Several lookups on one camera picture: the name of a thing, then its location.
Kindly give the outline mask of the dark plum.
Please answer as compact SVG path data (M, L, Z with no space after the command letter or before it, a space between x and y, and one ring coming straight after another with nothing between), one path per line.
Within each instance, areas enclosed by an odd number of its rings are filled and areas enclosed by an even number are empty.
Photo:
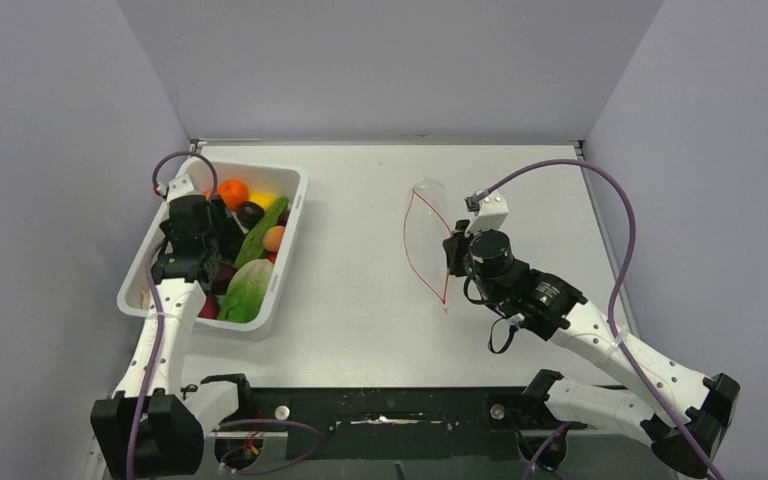
M264 208L251 201L243 202L236 211L239 224L246 230L254 228L263 219L264 215Z

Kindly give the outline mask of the clear red-zipper bag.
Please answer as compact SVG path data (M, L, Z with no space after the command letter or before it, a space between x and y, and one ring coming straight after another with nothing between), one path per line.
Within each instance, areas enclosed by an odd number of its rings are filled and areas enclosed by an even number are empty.
M444 313L449 311L450 302L443 241L453 233L447 206L445 185L426 178L409 189L402 220L402 242L408 266Z

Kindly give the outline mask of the peach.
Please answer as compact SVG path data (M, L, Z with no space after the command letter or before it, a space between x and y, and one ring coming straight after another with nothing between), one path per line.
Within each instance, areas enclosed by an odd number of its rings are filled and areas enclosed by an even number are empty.
M262 239L262 246L268 252L278 252L285 234L285 227L281 225L268 229Z

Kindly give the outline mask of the white green napa cabbage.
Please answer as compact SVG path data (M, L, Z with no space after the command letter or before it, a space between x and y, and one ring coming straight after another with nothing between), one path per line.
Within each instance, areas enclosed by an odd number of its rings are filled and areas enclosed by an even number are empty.
M267 259L245 263L231 278L217 319L241 324L253 321L259 315L273 268Z

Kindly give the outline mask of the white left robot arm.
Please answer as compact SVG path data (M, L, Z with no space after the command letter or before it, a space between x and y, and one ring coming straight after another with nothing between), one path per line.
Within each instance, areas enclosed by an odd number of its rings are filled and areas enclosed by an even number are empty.
M125 375L94 403L90 423L114 479L189 475L198 471L207 433L251 409L243 374L205 377L182 393L186 350L227 247L243 233L221 199L168 198L161 242L145 266L150 306Z

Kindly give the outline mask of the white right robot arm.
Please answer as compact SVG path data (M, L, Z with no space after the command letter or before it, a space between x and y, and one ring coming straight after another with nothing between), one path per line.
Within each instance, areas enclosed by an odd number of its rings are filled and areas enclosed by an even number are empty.
M449 275L475 288L473 304L498 314L510 334L527 331L566 349L620 386L609 390L542 370L522 400L528 422L605 428L648 446L686 477L721 478L714 458L741 392L733 377L707 375L660 353L570 283L517 259L498 229L475 230L462 220L442 246Z

